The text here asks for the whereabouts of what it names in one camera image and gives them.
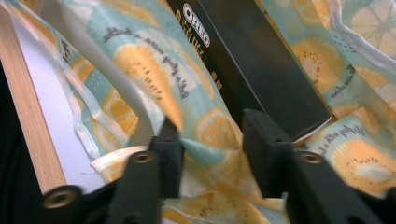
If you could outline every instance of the wooden edge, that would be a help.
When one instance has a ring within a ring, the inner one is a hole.
[[[8,13],[0,6],[0,60],[17,109],[26,144],[41,191],[66,181],[50,132],[35,94],[18,37]]]

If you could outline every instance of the black box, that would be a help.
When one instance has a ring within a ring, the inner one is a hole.
[[[266,112],[294,141],[331,115],[253,0],[168,0],[241,127]]]

